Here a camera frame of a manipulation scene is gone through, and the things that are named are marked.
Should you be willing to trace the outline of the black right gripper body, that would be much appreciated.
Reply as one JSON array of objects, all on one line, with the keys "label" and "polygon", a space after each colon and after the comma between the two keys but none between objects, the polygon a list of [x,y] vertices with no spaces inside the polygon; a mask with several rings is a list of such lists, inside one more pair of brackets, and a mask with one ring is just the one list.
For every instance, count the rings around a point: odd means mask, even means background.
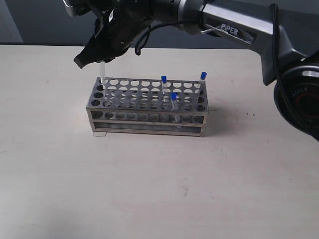
[{"label": "black right gripper body", "polygon": [[120,0],[95,27],[94,37],[103,57],[123,55],[153,21],[150,0]]}]

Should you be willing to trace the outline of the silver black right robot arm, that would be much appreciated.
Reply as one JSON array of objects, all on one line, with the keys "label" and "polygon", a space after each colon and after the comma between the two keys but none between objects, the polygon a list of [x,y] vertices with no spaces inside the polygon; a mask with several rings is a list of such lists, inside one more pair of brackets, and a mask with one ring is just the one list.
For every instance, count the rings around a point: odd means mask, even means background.
[{"label": "silver black right robot arm", "polygon": [[71,16],[93,12],[94,33],[75,57],[78,67],[111,62],[131,44],[140,55],[157,27],[228,39],[258,53],[265,85],[296,129],[319,137],[319,17],[232,0],[70,0]]}]

